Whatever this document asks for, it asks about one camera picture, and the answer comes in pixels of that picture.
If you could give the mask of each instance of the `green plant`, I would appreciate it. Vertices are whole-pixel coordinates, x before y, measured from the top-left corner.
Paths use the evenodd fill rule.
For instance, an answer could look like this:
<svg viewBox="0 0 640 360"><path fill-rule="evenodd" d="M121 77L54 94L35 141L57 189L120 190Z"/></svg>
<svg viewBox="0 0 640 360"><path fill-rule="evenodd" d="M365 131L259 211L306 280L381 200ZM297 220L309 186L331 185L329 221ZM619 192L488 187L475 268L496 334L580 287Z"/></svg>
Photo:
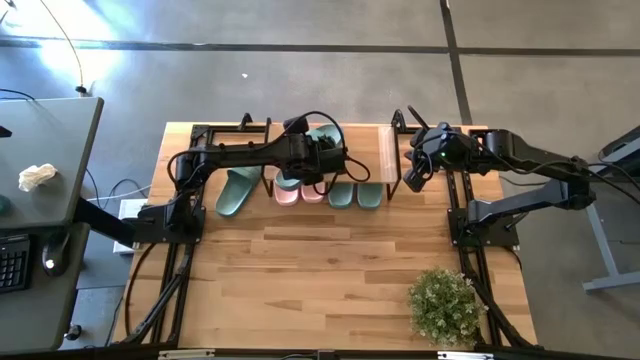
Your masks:
<svg viewBox="0 0 640 360"><path fill-rule="evenodd" d="M409 288L409 306L414 331L442 346L474 345L485 312L471 280L440 268L425 271Z"/></svg>

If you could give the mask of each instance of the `crumpled tissue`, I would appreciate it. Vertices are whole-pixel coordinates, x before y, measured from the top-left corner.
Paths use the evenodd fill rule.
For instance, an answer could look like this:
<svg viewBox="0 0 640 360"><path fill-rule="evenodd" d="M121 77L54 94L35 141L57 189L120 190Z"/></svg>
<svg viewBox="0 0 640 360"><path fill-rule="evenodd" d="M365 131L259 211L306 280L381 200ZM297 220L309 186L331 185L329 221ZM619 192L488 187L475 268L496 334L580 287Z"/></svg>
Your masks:
<svg viewBox="0 0 640 360"><path fill-rule="evenodd" d="M44 164L42 166L31 165L20 172L18 188L22 191L29 192L34 187L51 179L56 172L58 172L58 169L54 168L51 164Z"/></svg>

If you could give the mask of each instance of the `keyboard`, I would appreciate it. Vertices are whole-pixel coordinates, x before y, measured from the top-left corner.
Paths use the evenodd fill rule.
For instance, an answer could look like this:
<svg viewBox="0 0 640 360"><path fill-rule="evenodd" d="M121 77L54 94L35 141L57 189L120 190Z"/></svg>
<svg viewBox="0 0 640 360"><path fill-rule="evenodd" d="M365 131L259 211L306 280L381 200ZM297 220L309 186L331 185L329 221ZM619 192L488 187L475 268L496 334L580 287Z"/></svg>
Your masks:
<svg viewBox="0 0 640 360"><path fill-rule="evenodd" d="M0 294L29 287L31 243L29 235L0 237Z"/></svg>

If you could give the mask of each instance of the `concrete floor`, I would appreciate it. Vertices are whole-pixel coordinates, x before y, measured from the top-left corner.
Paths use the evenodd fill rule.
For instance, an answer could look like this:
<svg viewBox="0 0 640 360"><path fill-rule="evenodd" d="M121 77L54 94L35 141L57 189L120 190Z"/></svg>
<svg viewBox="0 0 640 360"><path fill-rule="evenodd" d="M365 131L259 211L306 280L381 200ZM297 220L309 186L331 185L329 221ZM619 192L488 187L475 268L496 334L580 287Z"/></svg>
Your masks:
<svg viewBox="0 0 640 360"><path fill-rule="evenodd" d="M0 40L60 37L38 2L15 1L20 10L5 17ZM396 108L412 104L430 123L462 122L450 56L398 48L447 45L438 0L47 3L72 38L112 41L104 46L153 43L162 50L180 43L183 49L79 51L85 83L106 102L89 164L101 194L124 177L150 182L167 121L236 121L244 112L285 119L317 109L339 121L386 123ZM640 49L640 3L634 0L449 3L461 47ZM372 45L396 53L200 51L210 47L198 45L216 43ZM67 44L44 44L0 47L1 86L38 98L75 96L78 71ZM474 124L504 127L533 145L589 160L638 125L639 57L535 54L460 57ZM503 185L506 194L521 191ZM620 202L637 216L638 209L617 194L597 190L602 202ZM117 208L112 202L108 210ZM637 357L640 285L596 295L582 291L583 281L605 275L586 214L542 210L521 222L518 232L540 344ZM120 299L130 260L112 255L111 246L98 235L90 239L79 283L86 290L74 321L91 336L65 346L106 339L112 314L87 308L102 302L115 309ZM614 252L621 268L640 267L640 246L616 245Z"/></svg>

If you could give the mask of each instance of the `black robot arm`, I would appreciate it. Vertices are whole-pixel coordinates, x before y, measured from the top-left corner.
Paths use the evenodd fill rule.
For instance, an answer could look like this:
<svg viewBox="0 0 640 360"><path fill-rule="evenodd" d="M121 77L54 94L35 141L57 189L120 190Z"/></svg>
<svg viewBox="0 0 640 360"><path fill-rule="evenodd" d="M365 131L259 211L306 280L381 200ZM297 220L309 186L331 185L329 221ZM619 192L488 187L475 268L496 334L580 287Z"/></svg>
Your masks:
<svg viewBox="0 0 640 360"><path fill-rule="evenodd" d="M416 132L411 146L413 151L408 157L413 166L404 181L415 192L440 169L482 175L491 170L514 171L552 179L540 189L502 200L469 202L469 224L491 223L504 216L549 206L584 209L595 200L586 161L538 149L507 130L470 130L465 135L447 123L440 123Z"/></svg>

